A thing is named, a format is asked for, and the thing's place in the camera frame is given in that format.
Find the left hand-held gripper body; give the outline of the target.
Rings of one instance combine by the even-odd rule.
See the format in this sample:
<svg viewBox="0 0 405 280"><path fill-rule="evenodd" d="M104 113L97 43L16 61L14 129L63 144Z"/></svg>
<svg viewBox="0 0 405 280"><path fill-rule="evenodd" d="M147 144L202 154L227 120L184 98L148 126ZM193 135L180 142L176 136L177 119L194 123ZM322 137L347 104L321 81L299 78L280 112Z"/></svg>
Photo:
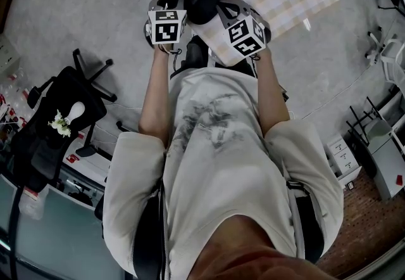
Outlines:
<svg viewBox="0 0 405 280"><path fill-rule="evenodd" d="M146 37L151 45L177 44L184 33L187 12L185 10L148 11Z"/></svg>

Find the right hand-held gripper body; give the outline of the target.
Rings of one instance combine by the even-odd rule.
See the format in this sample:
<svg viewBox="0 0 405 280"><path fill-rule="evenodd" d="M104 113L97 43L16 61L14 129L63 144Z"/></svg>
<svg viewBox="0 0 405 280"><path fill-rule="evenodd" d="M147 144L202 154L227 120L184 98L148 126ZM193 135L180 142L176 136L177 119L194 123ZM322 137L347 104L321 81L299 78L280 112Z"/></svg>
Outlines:
<svg viewBox="0 0 405 280"><path fill-rule="evenodd" d="M252 15L237 20L225 29L223 35L227 44L242 58L255 55L271 41L270 29Z"/></svg>

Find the person's right forearm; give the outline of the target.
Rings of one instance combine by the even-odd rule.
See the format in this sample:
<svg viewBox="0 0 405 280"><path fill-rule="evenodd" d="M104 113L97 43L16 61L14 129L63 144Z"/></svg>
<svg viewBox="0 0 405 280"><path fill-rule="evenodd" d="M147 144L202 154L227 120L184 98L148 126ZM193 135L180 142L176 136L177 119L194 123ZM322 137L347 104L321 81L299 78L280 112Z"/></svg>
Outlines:
<svg viewBox="0 0 405 280"><path fill-rule="evenodd" d="M258 114L264 136L280 122L290 120L281 87L273 66L271 51L266 48L259 52L256 64L258 73Z"/></svg>

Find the person's left forearm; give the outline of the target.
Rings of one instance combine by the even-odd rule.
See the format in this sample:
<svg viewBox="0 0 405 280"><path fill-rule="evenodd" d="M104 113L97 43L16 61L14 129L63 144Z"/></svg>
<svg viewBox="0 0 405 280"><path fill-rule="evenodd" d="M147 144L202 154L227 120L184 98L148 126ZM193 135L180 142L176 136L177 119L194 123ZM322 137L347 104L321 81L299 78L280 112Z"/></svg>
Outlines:
<svg viewBox="0 0 405 280"><path fill-rule="evenodd" d="M147 85L146 96L139 120L141 134L157 137L164 146L168 145L170 129L169 54L158 46L154 48L153 63Z"/></svg>

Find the person's dark trousers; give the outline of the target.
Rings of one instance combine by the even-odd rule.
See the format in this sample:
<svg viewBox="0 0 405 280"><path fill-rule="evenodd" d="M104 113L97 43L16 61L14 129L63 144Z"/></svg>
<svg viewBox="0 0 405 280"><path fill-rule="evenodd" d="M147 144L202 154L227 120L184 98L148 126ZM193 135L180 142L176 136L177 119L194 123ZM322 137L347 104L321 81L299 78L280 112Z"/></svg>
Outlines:
<svg viewBox="0 0 405 280"><path fill-rule="evenodd" d="M170 75L170 79L174 78L176 75L185 70L206 67L208 67L208 45L198 35L195 35L187 44L186 56L181 62L181 67ZM254 71L246 59L231 67L226 67L220 63L215 63L215 67L225 68L255 77Z"/></svg>

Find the white vase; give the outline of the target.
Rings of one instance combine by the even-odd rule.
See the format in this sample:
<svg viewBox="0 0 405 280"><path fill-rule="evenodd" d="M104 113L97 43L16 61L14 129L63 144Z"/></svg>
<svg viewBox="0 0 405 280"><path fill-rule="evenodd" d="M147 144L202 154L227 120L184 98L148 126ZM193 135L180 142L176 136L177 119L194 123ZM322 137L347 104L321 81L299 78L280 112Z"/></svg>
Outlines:
<svg viewBox="0 0 405 280"><path fill-rule="evenodd" d="M70 125L76 118L80 117L85 111L85 105L78 101L74 103L69 114L65 117L65 122Z"/></svg>

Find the person's white t-shirt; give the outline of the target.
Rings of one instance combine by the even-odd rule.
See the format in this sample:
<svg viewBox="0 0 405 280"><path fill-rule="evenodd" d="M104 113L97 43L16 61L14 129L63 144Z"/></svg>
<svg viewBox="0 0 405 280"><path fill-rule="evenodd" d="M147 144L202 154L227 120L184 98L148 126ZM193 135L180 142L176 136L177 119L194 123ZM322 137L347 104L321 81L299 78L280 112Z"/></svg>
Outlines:
<svg viewBox="0 0 405 280"><path fill-rule="evenodd" d="M167 245L173 280L186 280L201 250L227 218L245 215L275 248L297 253L286 177L315 199L324 247L343 219L343 191L320 137L303 120L280 122L263 134L257 81L224 68L186 70L171 82L173 139L120 134L104 192L104 240L121 268L134 272L140 216L158 181L165 186Z"/></svg>

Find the white flower bunch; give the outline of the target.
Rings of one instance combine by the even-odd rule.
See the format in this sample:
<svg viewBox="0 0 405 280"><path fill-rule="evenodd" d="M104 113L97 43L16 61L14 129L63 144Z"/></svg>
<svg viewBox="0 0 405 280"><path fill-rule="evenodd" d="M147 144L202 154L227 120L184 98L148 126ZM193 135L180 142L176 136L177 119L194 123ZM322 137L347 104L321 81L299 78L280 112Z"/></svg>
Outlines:
<svg viewBox="0 0 405 280"><path fill-rule="evenodd" d="M70 121L67 118L63 118L59 110L56 111L54 120L47 123L48 126L55 129L62 137L70 137L71 130L69 128Z"/></svg>

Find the white office chair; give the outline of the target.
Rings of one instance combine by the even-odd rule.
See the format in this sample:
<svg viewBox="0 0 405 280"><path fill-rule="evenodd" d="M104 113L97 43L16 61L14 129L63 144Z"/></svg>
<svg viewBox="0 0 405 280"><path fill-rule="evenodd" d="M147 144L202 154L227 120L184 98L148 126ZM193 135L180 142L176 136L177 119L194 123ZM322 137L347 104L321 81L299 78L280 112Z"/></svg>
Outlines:
<svg viewBox="0 0 405 280"><path fill-rule="evenodd" d="M385 80L396 85L401 89L401 92L404 92L405 67L402 62L405 53L405 42L401 41L397 34L384 41L382 28L379 27L377 32L380 36L379 39L371 31L367 32L373 46L364 56L369 61L370 66L381 64Z"/></svg>

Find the white drawer cabinet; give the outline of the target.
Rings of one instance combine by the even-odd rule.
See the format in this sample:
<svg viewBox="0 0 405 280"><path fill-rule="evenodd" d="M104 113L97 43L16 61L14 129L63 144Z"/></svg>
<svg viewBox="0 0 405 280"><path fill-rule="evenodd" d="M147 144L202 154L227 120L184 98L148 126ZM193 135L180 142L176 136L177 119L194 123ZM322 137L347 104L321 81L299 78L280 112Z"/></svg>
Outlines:
<svg viewBox="0 0 405 280"><path fill-rule="evenodd" d="M325 148L330 167L342 188L345 188L346 185L357 178L361 166L340 134L336 134L329 139Z"/></svg>

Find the grey locker cabinet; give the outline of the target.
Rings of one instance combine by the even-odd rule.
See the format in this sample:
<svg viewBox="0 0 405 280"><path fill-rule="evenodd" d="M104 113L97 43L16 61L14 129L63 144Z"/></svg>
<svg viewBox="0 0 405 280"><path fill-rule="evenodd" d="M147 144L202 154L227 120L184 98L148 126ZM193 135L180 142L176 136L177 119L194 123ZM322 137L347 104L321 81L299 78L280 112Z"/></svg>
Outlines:
<svg viewBox="0 0 405 280"><path fill-rule="evenodd" d="M20 65L20 55L4 34L0 34L0 77L14 73Z"/></svg>

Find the pile of small plastic bottles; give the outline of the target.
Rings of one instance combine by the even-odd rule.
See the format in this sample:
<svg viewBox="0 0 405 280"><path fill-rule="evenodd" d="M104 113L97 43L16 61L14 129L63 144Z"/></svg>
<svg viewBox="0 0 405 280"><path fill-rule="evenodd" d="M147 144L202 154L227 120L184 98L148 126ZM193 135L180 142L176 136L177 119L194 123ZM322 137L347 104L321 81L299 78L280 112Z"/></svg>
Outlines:
<svg viewBox="0 0 405 280"><path fill-rule="evenodd" d="M33 115L29 107L28 84L22 68L0 81L0 124L26 126Z"/></svg>

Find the large clear water bottle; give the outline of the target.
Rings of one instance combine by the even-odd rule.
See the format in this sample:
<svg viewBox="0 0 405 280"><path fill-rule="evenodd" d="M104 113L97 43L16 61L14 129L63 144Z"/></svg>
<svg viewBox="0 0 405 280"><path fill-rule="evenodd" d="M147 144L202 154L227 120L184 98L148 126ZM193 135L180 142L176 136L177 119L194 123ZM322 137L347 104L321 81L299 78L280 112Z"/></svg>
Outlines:
<svg viewBox="0 0 405 280"><path fill-rule="evenodd" d="M24 187L18 204L20 213L31 219L40 220L44 214L44 207L48 193L48 186L39 193L36 193L28 187Z"/></svg>

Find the glass desk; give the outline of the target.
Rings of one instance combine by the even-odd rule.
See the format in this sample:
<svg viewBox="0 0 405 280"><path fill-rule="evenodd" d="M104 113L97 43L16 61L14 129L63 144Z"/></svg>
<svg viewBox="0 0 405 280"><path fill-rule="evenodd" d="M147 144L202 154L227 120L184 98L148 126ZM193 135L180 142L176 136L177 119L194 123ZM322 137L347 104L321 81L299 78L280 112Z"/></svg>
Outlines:
<svg viewBox="0 0 405 280"><path fill-rule="evenodd" d="M93 208L50 189L34 220L20 213L16 195L0 174L0 280L125 280Z"/></svg>

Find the black frame folding chair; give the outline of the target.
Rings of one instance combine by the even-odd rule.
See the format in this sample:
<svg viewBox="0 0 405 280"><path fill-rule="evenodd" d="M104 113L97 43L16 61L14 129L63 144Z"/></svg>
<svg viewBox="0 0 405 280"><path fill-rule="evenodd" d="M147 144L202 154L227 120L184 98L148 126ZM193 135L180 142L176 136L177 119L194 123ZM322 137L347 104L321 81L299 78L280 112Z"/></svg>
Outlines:
<svg viewBox="0 0 405 280"><path fill-rule="evenodd" d="M363 114L358 116L354 108L350 106L349 109L354 116L355 122L351 124L347 121L346 124L349 126L349 135L358 143L369 147L374 140L389 137L392 127L382 117L371 99L367 97L366 100L371 106L370 111L363 111Z"/></svg>

